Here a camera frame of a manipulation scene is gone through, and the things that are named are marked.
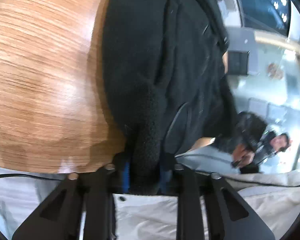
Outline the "black fleece jacket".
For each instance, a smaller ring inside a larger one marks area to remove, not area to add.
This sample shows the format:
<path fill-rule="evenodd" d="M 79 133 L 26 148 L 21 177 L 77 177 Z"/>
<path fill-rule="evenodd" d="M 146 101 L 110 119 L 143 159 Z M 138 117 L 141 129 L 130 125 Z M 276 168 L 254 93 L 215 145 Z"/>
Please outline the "black fleece jacket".
<path fill-rule="evenodd" d="M 109 0 L 103 79 L 126 137 L 129 193 L 158 191 L 163 157 L 188 151 L 199 138 L 232 134 L 227 49 L 217 0 Z"/>

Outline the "seated man in black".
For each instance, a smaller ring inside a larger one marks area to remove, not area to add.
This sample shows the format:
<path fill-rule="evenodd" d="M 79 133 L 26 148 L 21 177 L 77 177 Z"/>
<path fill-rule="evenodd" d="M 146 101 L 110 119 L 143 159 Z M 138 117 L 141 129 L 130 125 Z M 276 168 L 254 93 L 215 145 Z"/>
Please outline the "seated man in black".
<path fill-rule="evenodd" d="M 241 174 L 258 173 L 264 160 L 285 152 L 290 144 L 288 133 L 277 134 L 264 119 L 252 112 L 239 113 L 234 134 L 230 137 L 220 135 L 212 143 L 221 152 L 233 154 L 242 148 L 247 153 L 233 162 Z"/>

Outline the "black mesh office chair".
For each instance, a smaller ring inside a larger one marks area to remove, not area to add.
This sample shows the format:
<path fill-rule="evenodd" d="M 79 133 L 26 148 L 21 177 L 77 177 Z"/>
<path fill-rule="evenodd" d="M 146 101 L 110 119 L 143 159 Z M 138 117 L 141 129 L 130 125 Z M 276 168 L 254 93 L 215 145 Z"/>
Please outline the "black mesh office chair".
<path fill-rule="evenodd" d="M 250 51 L 229 51 L 228 75 L 247 76 Z"/>

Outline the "grey cabinet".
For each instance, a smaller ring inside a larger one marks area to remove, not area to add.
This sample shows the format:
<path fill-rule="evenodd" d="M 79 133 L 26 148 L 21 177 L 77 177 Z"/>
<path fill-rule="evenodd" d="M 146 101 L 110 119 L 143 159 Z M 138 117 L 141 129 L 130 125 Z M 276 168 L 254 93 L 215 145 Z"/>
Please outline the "grey cabinet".
<path fill-rule="evenodd" d="M 254 30 L 251 28 L 227 27 L 229 34 L 228 75 L 257 75 L 258 51 Z"/>

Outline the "red round wall ornament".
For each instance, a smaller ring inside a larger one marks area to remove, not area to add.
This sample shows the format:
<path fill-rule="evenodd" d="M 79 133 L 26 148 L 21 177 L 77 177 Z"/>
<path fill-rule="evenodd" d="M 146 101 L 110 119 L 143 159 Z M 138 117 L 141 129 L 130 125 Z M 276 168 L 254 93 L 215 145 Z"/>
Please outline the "red round wall ornament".
<path fill-rule="evenodd" d="M 281 67 L 278 64 L 275 63 L 271 63 L 267 67 L 267 74 L 269 78 L 275 80 L 282 80 L 284 77 L 284 71 L 281 69 Z"/>

